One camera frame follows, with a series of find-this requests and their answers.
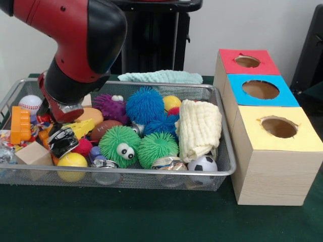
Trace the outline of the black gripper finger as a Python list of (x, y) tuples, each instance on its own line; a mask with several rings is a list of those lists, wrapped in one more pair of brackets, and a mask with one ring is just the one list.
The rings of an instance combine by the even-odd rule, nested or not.
[(49, 114), (49, 102), (48, 100), (45, 98), (39, 108), (39, 116), (44, 116), (46, 114)]
[(54, 138), (58, 134), (58, 132), (61, 130), (62, 126), (63, 126), (63, 124), (61, 124), (61, 123), (58, 123), (58, 122), (54, 123), (54, 125), (52, 127), (52, 138)]

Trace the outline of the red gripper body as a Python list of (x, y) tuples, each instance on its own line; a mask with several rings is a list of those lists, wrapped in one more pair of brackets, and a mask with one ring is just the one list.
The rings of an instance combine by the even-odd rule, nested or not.
[(38, 77), (38, 86), (44, 98), (49, 102), (49, 115), (51, 115), (52, 120), (61, 124), (70, 123), (84, 113), (84, 109), (80, 103), (65, 105), (51, 98), (44, 88), (44, 81), (44, 76)]

